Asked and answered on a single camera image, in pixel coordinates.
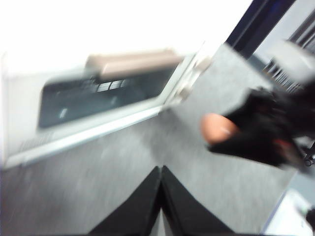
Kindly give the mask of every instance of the beige handle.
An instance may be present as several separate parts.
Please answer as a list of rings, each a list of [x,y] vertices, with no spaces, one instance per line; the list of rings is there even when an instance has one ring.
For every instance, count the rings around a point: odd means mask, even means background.
[[[88,67],[100,70],[102,81],[177,66],[183,57],[173,51],[159,51],[117,56],[89,56]]]

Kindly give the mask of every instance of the gray carpet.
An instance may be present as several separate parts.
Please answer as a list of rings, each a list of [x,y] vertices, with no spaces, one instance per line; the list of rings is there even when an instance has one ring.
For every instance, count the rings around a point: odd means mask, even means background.
[[[258,233],[293,170],[209,153],[198,127],[204,113],[234,108],[247,87],[258,85],[268,84],[223,45],[192,95],[178,107],[2,173],[2,235],[86,233],[119,206],[155,165],[168,166],[233,230]],[[165,234],[162,221],[154,232]]]

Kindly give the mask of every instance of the white wall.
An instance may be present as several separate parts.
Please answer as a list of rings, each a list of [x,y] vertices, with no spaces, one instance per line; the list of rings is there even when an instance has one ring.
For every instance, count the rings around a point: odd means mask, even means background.
[[[315,8],[315,0],[296,0],[273,30],[254,52],[262,62],[267,64],[272,58],[269,54],[272,46],[283,39],[289,39]]]
[[[173,47],[214,51],[251,0],[6,0],[0,3],[2,50],[19,72],[82,65],[90,53]]]

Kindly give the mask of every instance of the white object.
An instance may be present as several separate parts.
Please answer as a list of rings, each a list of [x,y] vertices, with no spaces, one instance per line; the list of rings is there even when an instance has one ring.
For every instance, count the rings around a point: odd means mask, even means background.
[[[315,78],[315,56],[300,46],[282,41],[269,53],[293,81],[304,84]]]
[[[311,204],[297,191],[288,190],[261,234],[313,236],[313,230],[302,214],[310,207]]]
[[[1,61],[1,167],[27,164],[178,104],[202,72],[193,68],[196,62],[216,52],[250,3],[6,1],[0,15],[5,22],[1,51],[8,52]],[[90,54],[165,48],[185,58],[159,96],[50,128],[37,127],[42,89],[52,77],[83,74]],[[59,116],[68,113],[65,109]]]

